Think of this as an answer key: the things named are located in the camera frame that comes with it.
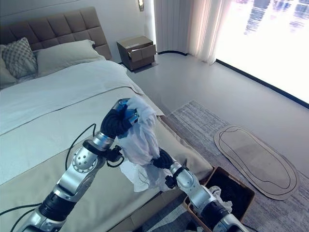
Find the window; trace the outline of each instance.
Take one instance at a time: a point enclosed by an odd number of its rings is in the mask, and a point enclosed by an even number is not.
[[[309,0],[233,0],[217,58],[309,103]]]

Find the headboard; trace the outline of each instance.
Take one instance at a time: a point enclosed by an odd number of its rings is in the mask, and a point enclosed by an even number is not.
[[[82,8],[0,28],[0,44],[26,37],[31,49],[38,50],[79,40],[92,40],[95,50],[106,59],[112,55],[94,7]]]

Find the white duvet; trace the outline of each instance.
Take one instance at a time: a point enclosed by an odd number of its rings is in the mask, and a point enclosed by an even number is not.
[[[120,87],[143,91],[112,61],[74,65],[0,92],[0,135],[55,110]]]
[[[78,64],[2,90],[0,184],[67,149],[91,123],[100,126],[117,99],[136,93],[143,95],[112,61]]]

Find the bedside table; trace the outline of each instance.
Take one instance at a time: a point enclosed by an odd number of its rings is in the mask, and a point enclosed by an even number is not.
[[[117,46],[122,63],[130,71],[155,61],[155,44],[145,36],[120,40],[117,42]]]

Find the baseboard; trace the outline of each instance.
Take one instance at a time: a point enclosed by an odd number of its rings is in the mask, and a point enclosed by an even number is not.
[[[273,86],[273,85],[271,85],[271,84],[269,84],[269,83],[267,83],[265,81],[262,81],[261,79],[255,77],[255,76],[252,76],[249,73],[246,73],[246,72],[244,72],[244,71],[242,71],[242,70],[240,70],[238,68],[235,68],[234,66],[229,65],[229,64],[227,64],[227,63],[225,63],[225,62],[223,62],[223,61],[221,61],[219,59],[217,59],[216,62],[218,62],[219,64],[222,64],[222,65],[228,67],[229,69],[232,69],[232,70],[238,72],[241,75],[244,75],[244,76],[250,78],[251,80],[256,81],[257,83],[260,83],[261,85],[264,85],[264,86],[272,89],[273,91],[276,91],[277,93],[279,93],[279,94],[287,97],[288,99],[291,99],[291,100],[295,101],[296,103],[298,103],[298,104],[306,107],[307,109],[309,109],[309,103],[307,103],[307,102],[305,102],[303,100],[300,100],[299,98],[293,96],[292,94],[289,94],[289,93],[283,91],[282,89],[279,89],[279,88],[277,88],[277,87],[275,87],[275,86]]]
[[[183,52],[179,52],[179,51],[163,51],[163,52],[158,52],[158,55],[164,54],[164,53],[177,53],[183,56],[187,56],[188,53],[183,53]]]

